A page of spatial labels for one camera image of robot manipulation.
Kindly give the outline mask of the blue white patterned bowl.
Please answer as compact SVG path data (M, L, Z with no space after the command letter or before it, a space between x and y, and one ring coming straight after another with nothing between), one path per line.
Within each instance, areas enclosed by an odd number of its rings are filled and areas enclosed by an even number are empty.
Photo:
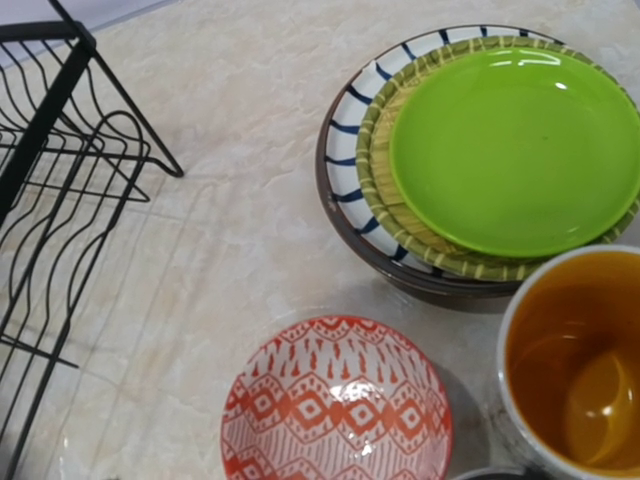
M236 377L222 416L230 479L442 479L452 447L432 363L361 317L311 318L275 335Z

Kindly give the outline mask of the white calligraphy cup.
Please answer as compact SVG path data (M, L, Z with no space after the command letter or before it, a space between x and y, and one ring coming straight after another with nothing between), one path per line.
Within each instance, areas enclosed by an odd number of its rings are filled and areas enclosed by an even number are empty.
M496 348L495 425L553 479L639 476L639 250L595 245L531 274Z

